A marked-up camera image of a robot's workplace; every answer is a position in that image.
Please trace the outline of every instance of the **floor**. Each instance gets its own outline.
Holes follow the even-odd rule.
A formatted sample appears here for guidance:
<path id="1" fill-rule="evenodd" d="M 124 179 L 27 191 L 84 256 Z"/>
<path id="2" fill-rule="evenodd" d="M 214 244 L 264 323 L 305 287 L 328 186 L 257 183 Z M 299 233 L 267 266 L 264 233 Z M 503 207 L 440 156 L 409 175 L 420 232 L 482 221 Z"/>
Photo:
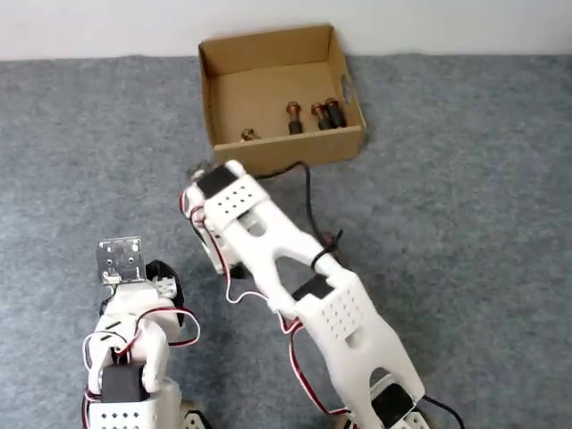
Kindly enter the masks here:
<path id="1" fill-rule="evenodd" d="M 356 160 L 314 169 L 324 229 L 467 427 L 572 418 L 572 57 L 349 59 L 368 123 Z M 180 274 L 198 345 L 171 376 L 214 428 L 331 428 L 265 305 L 223 297 L 177 196 L 209 157 L 193 58 L 0 63 L 0 426 L 80 427 L 95 243 L 142 235 Z M 303 178 L 265 185 L 307 229 Z M 295 284 L 307 273 L 281 263 Z M 236 284 L 235 293 L 250 287 Z M 338 405 L 307 337 L 298 350 Z M 454 421 L 429 404 L 437 427 Z"/>

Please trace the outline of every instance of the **open cardboard box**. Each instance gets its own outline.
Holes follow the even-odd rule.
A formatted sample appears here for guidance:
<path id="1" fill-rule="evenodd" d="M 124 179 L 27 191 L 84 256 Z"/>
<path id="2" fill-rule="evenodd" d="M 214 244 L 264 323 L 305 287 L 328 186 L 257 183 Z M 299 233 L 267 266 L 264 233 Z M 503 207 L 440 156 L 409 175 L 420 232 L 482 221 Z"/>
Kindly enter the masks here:
<path id="1" fill-rule="evenodd" d="M 366 122 L 331 25 L 211 39 L 199 47 L 206 133 L 218 163 L 237 159 L 250 173 L 302 160 L 310 165 L 355 157 Z M 319 130 L 315 102 L 336 98 L 348 127 Z M 304 133 L 289 135 L 286 105 L 297 101 Z M 241 141 L 252 128 L 261 139 Z"/>

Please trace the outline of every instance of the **metal bracket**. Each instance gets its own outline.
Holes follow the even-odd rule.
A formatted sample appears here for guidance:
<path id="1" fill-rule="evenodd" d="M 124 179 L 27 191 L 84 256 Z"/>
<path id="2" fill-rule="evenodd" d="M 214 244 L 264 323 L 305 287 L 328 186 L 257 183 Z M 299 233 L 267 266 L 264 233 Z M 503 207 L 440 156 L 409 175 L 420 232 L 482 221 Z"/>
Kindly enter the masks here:
<path id="1" fill-rule="evenodd" d="M 97 243 L 97 269 L 104 286 L 144 282 L 145 262 L 141 237 L 102 240 Z"/>

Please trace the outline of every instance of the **brass bolt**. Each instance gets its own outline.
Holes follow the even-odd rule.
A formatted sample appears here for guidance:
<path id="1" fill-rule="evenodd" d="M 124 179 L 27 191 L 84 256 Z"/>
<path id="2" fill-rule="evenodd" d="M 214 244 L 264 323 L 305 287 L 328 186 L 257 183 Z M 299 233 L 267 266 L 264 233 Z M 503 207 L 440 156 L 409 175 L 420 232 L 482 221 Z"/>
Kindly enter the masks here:
<path id="1" fill-rule="evenodd" d="M 312 107 L 310 108 L 312 115 L 317 116 L 319 121 L 327 120 L 328 117 L 325 113 L 325 105 L 322 103 L 313 103 Z"/>
<path id="2" fill-rule="evenodd" d="M 286 105 L 286 112 L 290 115 L 290 121 L 299 121 L 300 120 L 300 105 L 296 101 L 290 101 Z"/>

